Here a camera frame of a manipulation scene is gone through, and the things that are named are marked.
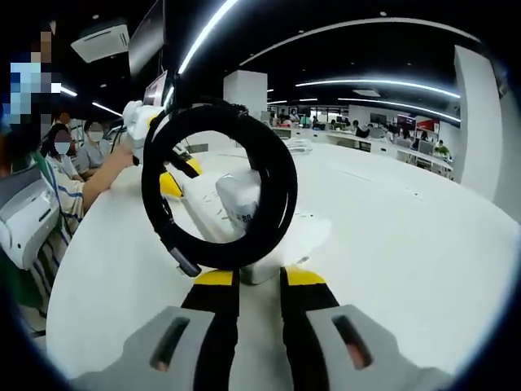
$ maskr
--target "white desk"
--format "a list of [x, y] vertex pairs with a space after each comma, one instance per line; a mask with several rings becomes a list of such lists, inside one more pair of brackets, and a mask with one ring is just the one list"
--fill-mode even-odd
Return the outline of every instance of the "white desk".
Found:
[[410, 156], [416, 156], [416, 157], [419, 157], [421, 159], [430, 161], [431, 163], [433, 163], [435, 165], [443, 167], [444, 169], [447, 169], [448, 171], [452, 171], [452, 169], [453, 169], [452, 166], [449, 163], [447, 163], [444, 160], [441, 160], [438, 157], [435, 157], [435, 156], [432, 156], [432, 155], [427, 155], [425, 153], [421, 153], [421, 152], [418, 152], [418, 151], [413, 151], [412, 149], [408, 149], [408, 148], [405, 148], [405, 147], [400, 147], [400, 146], [398, 146], [396, 144], [389, 143], [386, 138], [377, 138], [377, 139], [375, 139], [375, 138], [361, 138], [361, 137], [357, 137], [356, 135], [354, 135], [352, 133], [347, 133], [347, 132], [326, 131], [326, 132], [323, 132], [323, 133], [325, 133], [327, 135], [327, 137], [331, 137], [331, 138], [349, 139], [349, 140], [352, 140], [352, 141], [358, 141], [360, 143], [368, 143], [368, 144], [371, 144], [371, 149], [372, 149], [372, 147], [374, 147], [374, 148], [385, 148], [385, 149], [391, 150], [393, 152], [405, 153], [405, 154], [410, 155]]
[[[223, 174], [247, 164], [218, 153], [198, 158]], [[458, 373], [510, 295], [518, 224], [466, 188], [397, 160], [314, 144], [295, 162], [299, 203], [332, 224], [304, 267], [326, 279], [340, 304], [392, 332], [407, 358]], [[180, 204], [173, 213], [195, 229]], [[176, 265], [147, 220], [139, 169], [126, 170], [87, 213], [55, 280], [46, 342], [66, 377], [104, 369], [133, 332], [181, 304], [191, 280]], [[291, 389], [278, 305], [277, 279], [241, 287], [231, 390]]]

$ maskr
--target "ceiling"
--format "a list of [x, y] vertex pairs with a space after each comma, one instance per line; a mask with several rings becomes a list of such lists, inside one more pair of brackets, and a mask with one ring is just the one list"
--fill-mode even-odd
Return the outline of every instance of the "ceiling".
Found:
[[[62, 83], [78, 93], [62, 94], [61, 106], [73, 117], [98, 121], [116, 117], [91, 102], [122, 112], [131, 99], [140, 99], [146, 86], [160, 73], [160, 65], [174, 72], [200, 30], [225, 0], [166, 0], [167, 44], [161, 60], [156, 55], [137, 78], [129, 76], [128, 55], [116, 55], [86, 64], [70, 47], [82, 30], [122, 17], [132, 35], [154, 0], [63, 2], [59, 5], [53, 42], [53, 65]], [[514, 76], [514, 51], [507, 36], [514, 34], [514, 14], [501, 8], [480, 9], [467, 1], [376, 0], [239, 0], [214, 28], [182, 74], [177, 89], [181, 104], [202, 94], [221, 97], [222, 79], [245, 69], [266, 72], [272, 100], [318, 98], [320, 104], [338, 104], [338, 98], [360, 98], [352, 92], [368, 86], [308, 86], [295, 84], [330, 78], [378, 77], [417, 82], [456, 91], [453, 46], [462, 45], [490, 55], [492, 50], [510, 65]], [[431, 26], [378, 23], [343, 27], [288, 43], [240, 66], [244, 60], [278, 42], [330, 24], [387, 17], [416, 18], [447, 24], [479, 37], [487, 45]], [[501, 28], [494, 27], [501, 22]], [[381, 98], [416, 104], [446, 112], [454, 101], [428, 91], [374, 86]]]

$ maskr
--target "white device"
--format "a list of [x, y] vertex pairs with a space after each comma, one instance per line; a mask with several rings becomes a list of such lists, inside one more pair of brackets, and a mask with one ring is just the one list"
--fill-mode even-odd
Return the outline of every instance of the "white device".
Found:
[[58, 219], [56, 194], [36, 165], [0, 180], [0, 247], [17, 267], [31, 267]]
[[[161, 106], [143, 105], [141, 100], [128, 102], [123, 110], [123, 123], [127, 127], [128, 135], [125, 141], [131, 144], [134, 150], [134, 155], [141, 163], [150, 121], [161, 111], [163, 111]], [[169, 119], [165, 117], [158, 129], [160, 129], [168, 120]]]

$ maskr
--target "white wall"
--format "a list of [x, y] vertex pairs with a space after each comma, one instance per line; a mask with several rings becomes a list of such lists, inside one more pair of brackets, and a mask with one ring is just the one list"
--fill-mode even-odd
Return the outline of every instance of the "white wall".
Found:
[[236, 71], [225, 77], [223, 85], [224, 100], [243, 104], [250, 115], [257, 120], [261, 112], [268, 110], [268, 75], [265, 73]]
[[450, 154], [456, 160], [462, 145], [462, 132], [460, 128], [450, 125], [447, 122], [440, 121], [440, 140], [450, 150]]
[[490, 61], [455, 46], [455, 68], [461, 97], [461, 149], [454, 161], [456, 182], [493, 201], [503, 147], [501, 106]]
[[494, 204], [521, 223], [521, 116], [510, 91], [501, 98], [503, 156]]
[[387, 121], [396, 122], [398, 114], [408, 116], [407, 112], [398, 112], [396, 110], [389, 110], [386, 108], [368, 108], [364, 106], [357, 106], [354, 104], [349, 105], [349, 121], [353, 122], [358, 120], [360, 126], [366, 125], [370, 122], [371, 113], [383, 114], [387, 117]]

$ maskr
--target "ceiling light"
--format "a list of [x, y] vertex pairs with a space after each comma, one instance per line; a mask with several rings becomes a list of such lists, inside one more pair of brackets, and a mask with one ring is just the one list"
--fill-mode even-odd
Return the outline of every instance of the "ceiling light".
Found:
[[239, 0], [226, 0], [226, 2], [219, 8], [219, 11], [215, 13], [215, 15], [210, 19], [208, 24], [204, 26], [203, 31], [199, 34], [197, 39], [195, 40], [194, 44], [188, 51], [188, 54], [186, 55], [185, 59], [183, 60], [181, 67], [179, 68], [178, 73], [181, 75], [183, 72], [185, 72], [186, 67], [188, 66], [188, 63], [194, 57], [195, 52], [199, 49], [203, 41], [206, 39], [206, 37], [210, 34], [210, 31], [215, 27], [215, 25], [219, 22], [219, 20], [222, 19], [222, 17], [230, 10], [231, 7], [235, 5], [236, 2]]
[[73, 90], [70, 90], [69, 88], [65, 88], [65, 87], [63, 87], [63, 86], [61, 86], [61, 87], [59, 88], [59, 90], [60, 90], [61, 92], [65, 93], [65, 94], [67, 94], [67, 95], [77, 96], [77, 93], [76, 93], [76, 92], [74, 92]]
[[164, 99], [163, 108], [166, 108], [167, 104], [169, 104], [169, 100], [170, 100], [170, 98], [172, 98], [172, 95], [173, 95], [173, 87], [170, 87], [170, 90], [166, 94], [166, 98]]
[[106, 108], [105, 106], [103, 106], [99, 103], [93, 102], [92, 105], [96, 106], [97, 108], [102, 108], [103, 110], [111, 112], [112, 114], [116, 114], [117, 116], [122, 116], [119, 112], [115, 112], [114, 110], [111, 110], [110, 108]]
[[432, 92], [437, 92], [439, 94], [445, 94], [452, 98], [460, 99], [461, 96], [458, 94], [454, 94], [453, 92], [449, 92], [446, 90], [441, 90], [439, 88], [424, 86], [423, 84], [416, 83], [408, 83], [406, 81], [393, 81], [393, 80], [377, 80], [377, 79], [345, 79], [345, 80], [325, 80], [325, 81], [312, 81], [310, 83], [302, 83], [297, 84], [296, 87], [304, 87], [304, 86], [318, 86], [321, 84], [389, 84], [394, 86], [404, 86], [404, 87], [413, 87], [419, 88], [422, 90], [429, 90]]
[[353, 90], [355, 94], [359, 94], [362, 96], [372, 96], [373, 98], [379, 98], [380, 94], [374, 90]]
[[401, 108], [412, 108], [414, 110], [419, 110], [421, 112], [429, 112], [430, 114], [436, 114], [437, 116], [442, 116], [444, 118], [450, 119], [452, 121], [461, 122], [459, 118], [455, 116], [449, 116], [442, 112], [435, 112], [429, 108], [419, 108], [418, 106], [413, 106], [412, 104], [405, 103], [396, 103], [396, 102], [388, 102], [387, 100], [373, 100], [373, 99], [355, 99], [355, 98], [339, 98], [339, 100], [348, 100], [350, 102], [368, 102], [368, 103], [380, 103], [380, 104], [389, 104], [391, 106], [399, 106]]

